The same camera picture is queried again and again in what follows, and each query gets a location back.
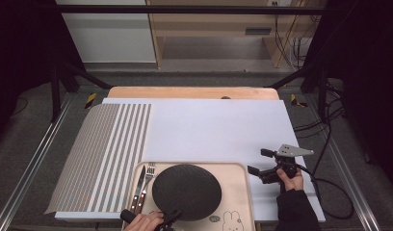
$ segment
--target gray floor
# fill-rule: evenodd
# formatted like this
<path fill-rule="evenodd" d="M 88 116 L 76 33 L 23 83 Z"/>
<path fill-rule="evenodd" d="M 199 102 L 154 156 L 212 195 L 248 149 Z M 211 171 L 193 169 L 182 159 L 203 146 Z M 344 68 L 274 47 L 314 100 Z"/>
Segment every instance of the gray floor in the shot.
<path fill-rule="evenodd" d="M 270 67 L 269 57 L 256 52 L 256 48 L 264 48 L 260 40 L 238 42 L 236 39 L 224 39 L 221 43 L 218 42 L 221 42 L 218 38 L 196 39 L 191 43 L 188 40 L 176 38 L 168 42 L 164 67 L 159 70 L 135 68 L 129 72 L 126 70 L 111 72 L 110 69 L 103 69 L 97 70 L 94 74 L 110 84 L 120 86 L 263 87 L 292 71 L 288 66 L 281 69 Z M 190 49 L 200 52 L 189 52 Z M 209 54 L 208 51 L 212 49 L 217 49 L 217 52 Z M 317 119 L 311 107 L 291 104 L 292 93 L 298 97 L 299 102 L 310 105 L 315 99 L 314 94 L 301 94 L 297 88 L 300 81 L 297 80 L 278 91 L 280 98 L 285 101 L 293 127 L 309 124 Z M 20 203 L 15 205 L 16 213 L 12 219 L 12 230 L 55 230 L 54 227 L 58 230 L 60 227 L 64 227 L 64 230 L 94 229 L 92 223 L 68 223 L 54 219 L 53 214 L 43 214 L 66 161 L 68 151 L 89 111 L 84 109 L 88 95 L 91 92 L 97 92 L 98 96 L 94 104 L 98 104 L 107 94 L 106 90 L 93 87 L 87 81 L 79 79 L 79 82 L 83 86 L 77 94 L 63 93 L 65 98 L 72 97 L 70 109 L 44 158 L 39 163 L 39 169 L 32 174 L 33 179 L 28 186 L 28 191 L 22 195 Z M 333 83 L 340 88 L 339 82 Z M 49 85 L 24 92 L 19 98 L 18 109 L 21 110 L 25 105 L 26 107 L 13 115 L 0 141 L 0 213 L 11 198 L 13 189 L 25 169 L 28 168 L 31 159 L 34 158 L 39 143 L 50 126 L 50 95 Z M 328 101 L 334 97 L 329 94 Z M 340 105 L 336 103 L 333 107 L 338 108 Z M 315 166 L 325 143 L 324 133 L 317 133 L 319 130 L 320 127 L 315 127 L 312 130 L 297 133 L 300 146 L 316 152 L 316 155 L 305 158 L 310 170 Z M 332 122 L 331 132 L 333 140 L 330 143 L 339 147 L 340 156 L 348 165 L 351 175 L 354 176 L 354 183 L 360 188 L 368 208 L 374 215 L 373 220 L 378 222 L 380 230 L 393 230 L 392 185 L 379 166 L 365 163 L 362 147 L 358 144 L 352 127 L 344 117 L 339 116 Z M 314 136 L 303 138 L 314 133 Z M 327 149 L 320 163 L 317 177 L 330 180 L 345 188 L 345 177 L 343 178 L 340 170 L 337 170 L 335 152 L 337 150 Z M 340 216 L 350 211 L 346 197 L 336 188 L 323 183 L 320 183 L 320 188 L 323 197 L 322 204 L 327 211 Z M 366 228 L 361 222 L 364 219 L 362 212 L 358 209 L 351 218 L 344 220 L 327 216 L 327 222 L 321 225 L 323 230 L 375 230 Z M 273 230 L 274 227 L 274 223 L 265 223 L 263 230 Z M 107 230 L 107 228 L 119 230 L 120 222 L 100 224 L 100 230 Z"/>

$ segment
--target human hand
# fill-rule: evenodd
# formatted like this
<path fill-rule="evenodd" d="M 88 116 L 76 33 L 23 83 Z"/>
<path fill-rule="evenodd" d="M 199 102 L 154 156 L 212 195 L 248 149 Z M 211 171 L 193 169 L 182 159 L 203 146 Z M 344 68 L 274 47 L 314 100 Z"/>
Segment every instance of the human hand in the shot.
<path fill-rule="evenodd" d="M 301 176 L 301 170 L 299 168 L 297 168 L 296 175 L 292 179 L 290 179 L 286 172 L 284 172 L 284 170 L 281 168 L 279 168 L 276 172 L 278 177 L 283 181 L 286 191 L 303 190 L 303 180 Z"/>
<path fill-rule="evenodd" d="M 163 223 L 163 213 L 152 212 L 149 215 L 138 214 L 124 231 L 154 231 L 157 225 Z"/>

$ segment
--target wall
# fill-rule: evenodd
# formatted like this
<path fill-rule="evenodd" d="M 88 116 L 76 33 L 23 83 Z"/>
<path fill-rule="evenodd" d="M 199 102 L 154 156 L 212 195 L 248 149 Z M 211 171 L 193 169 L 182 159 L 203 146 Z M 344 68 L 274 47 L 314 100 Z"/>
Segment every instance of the wall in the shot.
<path fill-rule="evenodd" d="M 57 0 L 75 5 L 145 5 L 142 0 Z M 83 63 L 155 63 L 146 14 L 63 13 Z"/>

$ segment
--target fork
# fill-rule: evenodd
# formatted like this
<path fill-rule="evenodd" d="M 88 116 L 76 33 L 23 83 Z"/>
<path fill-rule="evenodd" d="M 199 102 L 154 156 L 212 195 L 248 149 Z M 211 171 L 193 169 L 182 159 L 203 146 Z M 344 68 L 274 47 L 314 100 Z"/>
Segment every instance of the fork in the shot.
<path fill-rule="evenodd" d="M 137 204 L 136 211 L 134 212 L 135 214 L 139 214 L 143 209 L 147 186 L 148 183 L 151 181 L 151 179 L 154 177 L 154 170 L 155 170 L 155 163 L 150 162 L 146 169 L 145 184 L 142 190 L 142 194 L 140 195 L 139 203 Z"/>

